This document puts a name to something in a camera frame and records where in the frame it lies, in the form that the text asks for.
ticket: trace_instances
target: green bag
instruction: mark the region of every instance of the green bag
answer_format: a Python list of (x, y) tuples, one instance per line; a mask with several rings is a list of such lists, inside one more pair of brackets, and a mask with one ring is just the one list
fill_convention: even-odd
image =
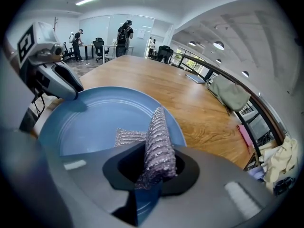
[(223, 75), (216, 76), (210, 85), (209, 80), (206, 83), (208, 90), (232, 111), (239, 112), (250, 99), (250, 94), (242, 86), (226, 79)]

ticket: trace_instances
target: fluorescent tube light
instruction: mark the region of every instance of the fluorescent tube light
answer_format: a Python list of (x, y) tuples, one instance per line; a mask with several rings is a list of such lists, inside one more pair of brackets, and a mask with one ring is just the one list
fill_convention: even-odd
[(83, 0), (81, 2), (76, 3), (76, 5), (82, 5), (84, 3), (91, 2), (91, 1), (94, 1), (94, 0)]

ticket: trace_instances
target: ceiling beam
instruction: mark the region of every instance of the ceiling beam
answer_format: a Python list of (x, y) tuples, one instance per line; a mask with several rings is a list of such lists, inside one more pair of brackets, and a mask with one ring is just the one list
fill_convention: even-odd
[(266, 22), (265, 18), (263, 17), (263, 11), (254, 11), (254, 14), (263, 28), (263, 32), (267, 39), (270, 54), (271, 54), (273, 72), (274, 72), (275, 77), (278, 77), (279, 68), (278, 68), (278, 61), (277, 61), (277, 53), (276, 53), (276, 49), (275, 49), (275, 41), (271, 34), (271, 30), (267, 26), (267, 22)]
[(217, 32), (214, 31), (213, 27), (211, 28), (209, 26), (208, 22), (201, 21), (200, 24), (202, 26), (204, 26), (206, 29), (208, 29), (211, 33), (213, 33), (216, 37), (218, 37), (219, 40), (224, 43), (224, 45), (227, 45), (230, 48), (230, 50), (237, 56), (237, 58), (240, 60), (240, 62), (244, 62), (246, 60), (239, 54), (238, 50), (236, 48), (234, 48), (234, 46), (232, 46), (229, 42), (227, 42), (224, 39), (224, 36), (221, 33), (219, 33), (218, 31)]
[(237, 36), (240, 38), (240, 40), (246, 46), (256, 67), (260, 67), (260, 63), (253, 51), (253, 48), (251, 47), (251, 45), (249, 44), (249, 42), (247, 40), (247, 36), (242, 32), (242, 30), (239, 27), (236, 26), (236, 24), (234, 23), (234, 20), (231, 18), (231, 16), (229, 14), (223, 14), (223, 15), (221, 15), (221, 17), (234, 30), (234, 32), (237, 34)]

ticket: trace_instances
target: black office chair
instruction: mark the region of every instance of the black office chair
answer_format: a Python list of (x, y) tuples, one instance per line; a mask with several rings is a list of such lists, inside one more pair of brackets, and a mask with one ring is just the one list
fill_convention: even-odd
[[(105, 42), (103, 41), (102, 38), (96, 38), (95, 41), (93, 41), (93, 44), (95, 46), (95, 53), (98, 56), (98, 58), (96, 59), (96, 61), (98, 62), (99, 60), (103, 59), (103, 46), (105, 44)], [(110, 51), (110, 48), (108, 47), (107, 50), (104, 51), (104, 55), (108, 54)], [(104, 57), (105, 62), (108, 60), (110, 60), (110, 58), (108, 57)]]
[(66, 42), (63, 43), (63, 45), (65, 46), (65, 53), (62, 56), (64, 62), (72, 59), (73, 58), (72, 56), (74, 55), (73, 48), (70, 48), (70, 51), (68, 52), (66, 44), (67, 44)]
[(160, 46), (158, 48), (158, 54), (156, 60), (161, 62), (164, 59), (164, 63), (168, 64), (168, 59), (172, 56), (173, 50), (169, 46)]

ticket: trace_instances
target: desk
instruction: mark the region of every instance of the desk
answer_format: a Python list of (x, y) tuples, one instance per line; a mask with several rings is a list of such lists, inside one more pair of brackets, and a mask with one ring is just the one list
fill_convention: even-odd
[(93, 53), (93, 49), (94, 49), (94, 45), (82, 45), (82, 46), (79, 46), (79, 47), (85, 47), (85, 59), (87, 60), (88, 57), (87, 57), (87, 47), (89, 46), (92, 46), (92, 58), (94, 58), (94, 53)]
[[(179, 123), (189, 148), (222, 156), (244, 168), (251, 154), (234, 114), (201, 84), (196, 84), (182, 69), (141, 57), (122, 56), (80, 77), (84, 89), (98, 86), (122, 86), (142, 91), (164, 105)], [(34, 131), (40, 129), (62, 100), (47, 107)]]
[[(105, 48), (113, 48), (113, 50), (115, 51), (116, 45), (103, 45), (103, 64), (105, 64)], [(129, 50), (132, 50), (131, 55), (133, 55), (133, 49), (134, 47), (129, 47)]]

